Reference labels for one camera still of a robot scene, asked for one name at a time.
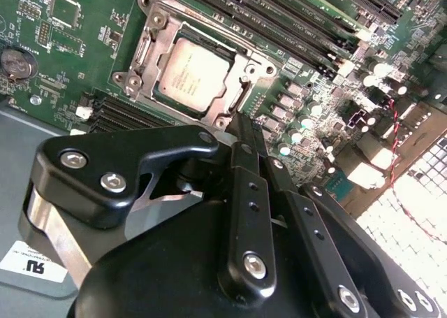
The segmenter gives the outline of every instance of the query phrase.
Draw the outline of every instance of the aluminum part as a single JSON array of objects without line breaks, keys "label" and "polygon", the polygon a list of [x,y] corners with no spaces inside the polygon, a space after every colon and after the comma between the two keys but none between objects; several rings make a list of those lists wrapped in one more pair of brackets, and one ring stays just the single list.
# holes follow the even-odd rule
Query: aluminum part
[{"label": "aluminum part", "polygon": [[117,173],[106,173],[101,177],[101,186],[109,192],[120,194],[126,189],[126,180]]},{"label": "aluminum part", "polygon": [[65,152],[61,155],[61,163],[70,169],[81,169],[87,165],[87,159],[79,152]]},{"label": "aluminum part", "polygon": [[338,288],[338,294],[343,304],[353,313],[360,312],[360,303],[354,293],[343,285]]},{"label": "aluminum part", "polygon": [[424,296],[422,295],[419,291],[415,291],[416,293],[416,297],[419,300],[419,303],[427,309],[428,312],[433,312],[434,308],[433,305],[430,303],[430,301]]},{"label": "aluminum part", "polygon": [[68,229],[58,209],[33,189],[27,215],[29,221],[50,239],[76,287],[80,288],[91,269],[91,262]]},{"label": "aluminum part", "polygon": [[408,307],[408,309],[410,309],[413,312],[417,311],[416,304],[405,291],[399,289],[397,290],[397,292],[399,292],[400,299],[402,299],[402,302]]},{"label": "aluminum part", "polygon": [[264,261],[255,254],[247,254],[244,257],[245,269],[257,280],[262,280],[267,275],[267,267]]}]

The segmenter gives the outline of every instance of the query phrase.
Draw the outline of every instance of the capacitor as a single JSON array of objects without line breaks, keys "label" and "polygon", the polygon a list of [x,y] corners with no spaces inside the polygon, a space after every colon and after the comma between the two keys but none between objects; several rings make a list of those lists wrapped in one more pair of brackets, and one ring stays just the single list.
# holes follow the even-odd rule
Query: capacitor
[{"label": "capacitor", "polygon": [[310,115],[313,117],[319,117],[323,113],[323,107],[321,107],[320,103],[316,101],[311,101],[307,104],[307,109],[310,112]]},{"label": "capacitor", "polygon": [[323,145],[323,148],[326,152],[333,152],[334,147],[332,146],[332,142],[330,142],[329,138],[322,138],[321,144]]},{"label": "capacitor", "polygon": [[288,131],[288,135],[292,139],[292,144],[300,143],[302,140],[302,134],[297,129],[291,129]]},{"label": "capacitor", "polygon": [[334,164],[328,158],[323,160],[323,165],[326,171],[330,174],[333,174],[336,171]]},{"label": "capacitor", "polygon": [[380,83],[380,80],[375,75],[370,75],[369,73],[360,75],[360,81],[365,87],[377,86]]},{"label": "capacitor", "polygon": [[333,146],[333,148],[335,149],[335,148],[337,148],[339,145],[341,145],[342,144],[342,140],[341,140],[341,138],[336,138],[335,140],[334,140],[334,142],[332,142],[332,146]]},{"label": "capacitor", "polygon": [[299,116],[298,122],[301,124],[301,127],[305,129],[313,129],[315,126],[315,122],[308,115]]},{"label": "capacitor", "polygon": [[408,87],[401,84],[400,82],[398,82],[395,79],[392,78],[386,78],[383,80],[383,82],[389,86],[389,88],[391,88],[394,92],[396,92],[397,94],[399,94],[400,96],[403,96],[404,94],[406,94],[408,92]]},{"label": "capacitor", "polygon": [[378,78],[385,78],[387,75],[391,73],[393,67],[387,63],[373,61],[368,66],[368,70],[370,70]]},{"label": "capacitor", "polygon": [[282,156],[288,156],[291,153],[291,148],[287,143],[280,143],[278,145],[278,151]]},{"label": "capacitor", "polygon": [[411,91],[412,93],[416,94],[417,96],[419,96],[421,98],[425,98],[426,96],[428,96],[430,94],[430,91],[428,90],[428,88],[417,85],[415,83],[411,83],[409,85],[409,91]]},{"label": "capacitor", "polygon": [[26,80],[38,72],[36,58],[19,48],[5,48],[0,54],[0,70],[11,81]]}]

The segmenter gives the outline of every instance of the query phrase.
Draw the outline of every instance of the black metal bracket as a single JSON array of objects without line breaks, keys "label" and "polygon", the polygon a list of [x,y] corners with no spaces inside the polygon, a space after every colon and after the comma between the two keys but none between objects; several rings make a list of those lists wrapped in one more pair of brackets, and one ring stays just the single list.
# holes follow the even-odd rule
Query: black metal bracket
[{"label": "black metal bracket", "polygon": [[380,317],[440,317],[438,305],[321,187],[303,185],[357,287]]},{"label": "black metal bracket", "polygon": [[[134,274],[132,270],[122,271],[124,264],[139,272],[143,269],[148,275],[146,262],[156,256],[158,260],[149,263],[152,267],[148,268],[160,268],[166,261],[181,269],[167,275],[170,282],[177,282],[188,268],[195,268],[191,272],[206,279],[202,282],[195,276],[189,277],[194,284],[191,289],[199,291],[187,296],[197,299],[202,306],[211,305],[201,292],[209,289],[201,287],[205,283],[213,287],[208,275],[212,274],[219,284],[216,287],[220,288],[219,294],[225,293],[232,309],[242,306],[263,311],[267,307],[268,312],[272,312],[269,303],[280,307],[293,300],[295,292],[291,289],[295,282],[284,281],[289,269],[279,268],[290,268],[288,260],[294,260],[303,272],[302,280],[296,278],[294,281],[305,281],[309,301],[319,317],[439,316],[437,304],[322,188],[303,185],[298,193],[285,165],[268,156],[261,132],[252,128],[248,117],[236,115],[228,131],[238,139],[231,149],[197,126],[96,133],[45,141],[37,151],[21,218],[22,228],[27,221],[32,227],[22,231],[29,236],[27,242],[34,247],[44,247],[32,240],[37,237],[38,241],[45,240],[36,236],[44,233],[61,257],[58,262],[69,269],[81,288],[81,294],[88,294],[85,298],[91,298],[96,284],[101,281],[101,291],[108,297],[108,303],[120,308],[127,308],[128,303],[120,303],[116,294],[108,292],[112,285],[109,279],[103,282],[104,279],[113,275],[115,280],[119,273],[117,279],[127,283],[127,275]],[[202,163],[196,165],[186,161],[191,159]],[[207,168],[205,159],[212,163],[213,174],[204,170]],[[181,191],[189,187],[203,188],[203,203],[192,208],[200,212],[192,210],[178,215],[170,221],[173,225],[162,224],[124,243],[123,223],[140,197],[140,176],[151,176],[145,192],[150,195],[160,178],[165,177],[163,172],[172,168],[179,168],[182,179],[187,178],[180,184]],[[219,175],[222,179],[214,187],[210,182],[194,182],[194,178],[203,182]],[[175,186],[179,180],[163,183]],[[202,218],[204,214],[216,222],[219,229],[210,224],[200,225],[207,221]],[[272,217],[284,219],[286,232],[272,230]],[[189,233],[184,232],[189,226],[198,226],[197,230],[203,231],[200,235],[190,235],[204,244],[199,249],[203,254],[198,253],[196,242],[188,244],[182,237],[189,237]],[[218,242],[203,238],[211,232],[210,227]],[[159,247],[158,242],[165,242],[163,236],[167,233],[175,235],[166,240],[166,246]],[[294,256],[284,257],[285,254],[279,255],[274,249],[274,244],[284,243],[285,237],[287,249]],[[150,250],[144,251],[142,247],[149,243]],[[216,268],[202,266],[214,259],[216,246],[220,251]],[[183,262],[171,263],[166,260],[167,256],[176,256]],[[281,261],[275,261],[278,256],[282,256]],[[156,288],[160,286],[160,281],[150,276],[144,282],[130,283],[141,293],[145,293],[149,283]],[[77,303],[80,308],[86,305],[82,301]],[[145,312],[153,312],[146,302],[138,302],[138,305],[147,308]],[[297,308],[291,305],[289,309],[289,312],[296,312]]]},{"label": "black metal bracket", "polygon": [[153,189],[170,163],[211,157],[218,146],[198,126],[52,138],[38,148],[31,181],[46,201],[106,229],[126,219],[138,198],[141,175],[152,175]]},{"label": "black metal bracket", "polygon": [[270,177],[272,214],[285,219],[296,257],[306,272],[320,317],[368,317],[354,285],[314,203],[296,192],[287,168],[265,159]]},{"label": "black metal bracket", "polygon": [[268,185],[259,175],[251,121],[237,115],[229,129],[240,141],[232,146],[227,215],[219,284],[236,303],[259,306],[277,283]]}]

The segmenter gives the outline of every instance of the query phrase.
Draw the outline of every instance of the mounting hole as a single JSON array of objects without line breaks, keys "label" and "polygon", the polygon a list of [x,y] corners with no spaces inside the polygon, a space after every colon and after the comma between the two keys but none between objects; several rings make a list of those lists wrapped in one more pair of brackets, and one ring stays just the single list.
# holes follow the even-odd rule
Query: mounting hole
[{"label": "mounting hole", "polygon": [[256,203],[253,203],[252,201],[249,203],[249,207],[254,212],[259,212],[259,206]]},{"label": "mounting hole", "polygon": [[142,4],[144,7],[148,7],[148,6],[150,5],[150,1],[149,1],[149,0],[141,0],[141,4]]},{"label": "mounting hole", "polygon": [[253,191],[258,191],[258,185],[254,184],[254,183],[249,183],[249,188],[252,189]]},{"label": "mounting hole", "polygon": [[113,77],[115,79],[115,82],[122,82],[123,81],[123,76],[120,74],[117,74]]},{"label": "mounting hole", "polygon": [[322,240],[322,241],[324,240],[324,235],[321,234],[319,231],[315,230],[314,233],[315,233],[315,236],[316,236],[318,239],[320,239],[320,240]]},{"label": "mounting hole", "polygon": [[305,212],[306,212],[306,214],[309,215],[310,217],[313,217],[313,216],[314,216],[314,213],[311,211],[310,208],[305,208]]}]

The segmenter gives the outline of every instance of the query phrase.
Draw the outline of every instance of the motherboard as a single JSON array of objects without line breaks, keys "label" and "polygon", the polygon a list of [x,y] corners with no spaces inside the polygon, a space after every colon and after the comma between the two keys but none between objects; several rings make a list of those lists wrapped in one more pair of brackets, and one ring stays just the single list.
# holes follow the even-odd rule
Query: motherboard
[{"label": "motherboard", "polygon": [[225,131],[241,112],[297,185],[318,182],[342,200],[354,185],[382,187],[393,146],[430,118],[425,99],[437,94],[425,81],[445,72],[433,62],[444,6],[0,0],[0,98],[72,134]]}]

